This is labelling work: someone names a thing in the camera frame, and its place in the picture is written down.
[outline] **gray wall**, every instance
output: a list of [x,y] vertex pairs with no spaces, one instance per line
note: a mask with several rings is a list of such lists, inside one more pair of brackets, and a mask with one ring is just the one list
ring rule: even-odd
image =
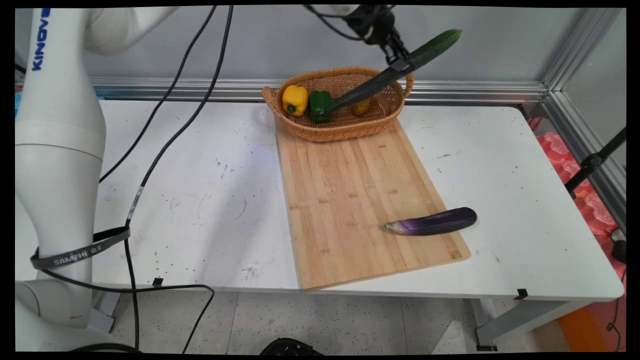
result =
[[[582,118],[607,143],[627,124],[627,11],[587,56],[563,90]],[[627,166],[627,145],[613,158]]]
[[[86,55],[91,76],[172,78],[209,6],[178,9],[141,42],[112,57]],[[410,50],[440,32],[460,28],[461,39],[416,72],[417,79],[540,80],[582,14],[576,8],[410,6],[393,9]],[[210,78],[220,51],[227,7],[219,6],[191,52],[184,78]],[[16,10],[16,59],[24,61],[30,10]],[[339,19],[330,21],[350,30]],[[341,66],[384,69],[377,46],[339,37],[301,5],[236,6],[221,78],[284,79]]]

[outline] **yellow bell pepper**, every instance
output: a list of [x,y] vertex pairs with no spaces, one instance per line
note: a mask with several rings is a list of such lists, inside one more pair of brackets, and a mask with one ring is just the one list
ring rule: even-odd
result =
[[302,116],[308,103],[309,92],[302,86],[289,85],[282,94],[282,108],[293,116]]
[[367,111],[369,111],[370,107],[371,107],[371,98],[368,98],[368,99],[364,99],[363,101],[356,102],[354,105],[352,105],[351,111],[353,111],[353,114],[356,116],[362,116]]

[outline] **tiled floor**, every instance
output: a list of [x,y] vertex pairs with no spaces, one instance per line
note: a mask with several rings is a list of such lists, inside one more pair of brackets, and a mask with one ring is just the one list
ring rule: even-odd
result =
[[[209,294],[166,291],[138,296],[140,350],[179,353]],[[497,302],[503,313],[514,304]],[[133,345],[133,307],[122,295],[112,335]],[[474,317],[461,299],[216,292],[187,353],[259,354],[277,338],[294,338],[322,354],[430,354],[452,320],[467,336]],[[556,322],[498,343],[500,352],[569,351]]]

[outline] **wooden cutting board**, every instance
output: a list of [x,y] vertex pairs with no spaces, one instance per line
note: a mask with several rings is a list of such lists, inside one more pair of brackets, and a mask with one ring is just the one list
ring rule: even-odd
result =
[[383,224],[447,210],[400,123],[316,143],[276,119],[300,285],[314,290],[467,259],[459,232],[402,236]]

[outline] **cucumber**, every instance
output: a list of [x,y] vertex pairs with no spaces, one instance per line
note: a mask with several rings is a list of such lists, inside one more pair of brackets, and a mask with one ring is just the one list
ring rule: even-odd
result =
[[376,95],[389,84],[392,84],[401,77],[416,71],[417,69],[425,66],[429,61],[440,56],[455,44],[456,41],[458,41],[461,33],[462,30],[452,29],[432,38],[429,42],[409,54],[409,62],[411,63],[409,67],[401,72],[397,72],[394,69],[391,69],[391,67],[386,68],[383,72],[367,80],[364,84],[344,94],[340,99],[333,101],[324,109],[322,114],[329,115],[340,108],[355,104],[356,102]]

